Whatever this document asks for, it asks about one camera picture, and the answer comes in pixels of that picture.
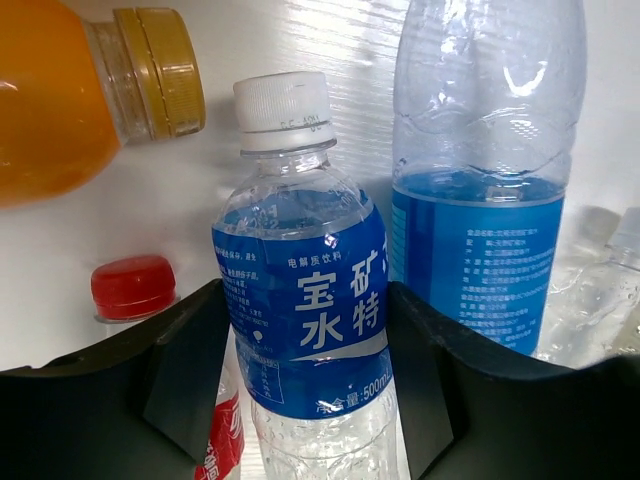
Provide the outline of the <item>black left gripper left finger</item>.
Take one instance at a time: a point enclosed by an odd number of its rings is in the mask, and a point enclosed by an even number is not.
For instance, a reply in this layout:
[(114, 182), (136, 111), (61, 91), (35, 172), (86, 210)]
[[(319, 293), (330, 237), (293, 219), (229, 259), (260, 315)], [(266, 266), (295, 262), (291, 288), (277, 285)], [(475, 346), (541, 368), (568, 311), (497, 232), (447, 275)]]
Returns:
[(190, 479), (206, 455), (229, 317), (220, 280), (43, 367), (1, 375), (5, 479)]

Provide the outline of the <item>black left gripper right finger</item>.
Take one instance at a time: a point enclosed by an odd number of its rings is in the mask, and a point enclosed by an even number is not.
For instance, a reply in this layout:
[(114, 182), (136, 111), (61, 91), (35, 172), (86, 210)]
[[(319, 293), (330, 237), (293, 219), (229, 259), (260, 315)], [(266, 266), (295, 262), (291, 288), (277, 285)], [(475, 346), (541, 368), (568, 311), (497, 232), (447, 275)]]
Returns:
[(517, 353), (388, 288), (387, 335), (414, 479), (635, 479), (639, 360), (581, 370)]

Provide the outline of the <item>slim clear white-cap bottle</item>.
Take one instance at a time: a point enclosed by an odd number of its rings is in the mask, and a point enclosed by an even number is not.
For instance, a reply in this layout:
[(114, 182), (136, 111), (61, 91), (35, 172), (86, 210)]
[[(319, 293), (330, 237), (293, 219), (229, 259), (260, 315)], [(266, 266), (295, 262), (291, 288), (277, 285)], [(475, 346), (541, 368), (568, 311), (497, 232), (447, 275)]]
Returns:
[(573, 369), (639, 354), (639, 209), (587, 206), (554, 261), (534, 357)]

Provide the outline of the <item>small blue label bottle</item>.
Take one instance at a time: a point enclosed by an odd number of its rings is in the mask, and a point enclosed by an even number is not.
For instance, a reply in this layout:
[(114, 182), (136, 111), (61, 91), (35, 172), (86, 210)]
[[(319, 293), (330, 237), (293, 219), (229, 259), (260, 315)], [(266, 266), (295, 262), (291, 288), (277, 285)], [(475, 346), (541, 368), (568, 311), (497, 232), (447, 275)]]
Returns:
[(388, 248), (374, 202), (330, 162), (325, 76), (234, 85), (252, 173), (212, 227), (270, 479), (394, 479)]

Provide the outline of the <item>tall blue cap bottle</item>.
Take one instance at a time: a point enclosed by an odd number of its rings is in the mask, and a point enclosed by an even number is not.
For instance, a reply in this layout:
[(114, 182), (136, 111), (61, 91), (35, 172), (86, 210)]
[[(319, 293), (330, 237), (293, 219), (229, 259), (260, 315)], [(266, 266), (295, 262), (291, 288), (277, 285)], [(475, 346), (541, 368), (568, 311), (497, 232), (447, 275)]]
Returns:
[(539, 339), (586, 72), (579, 1), (409, 5), (391, 277), (524, 355)]

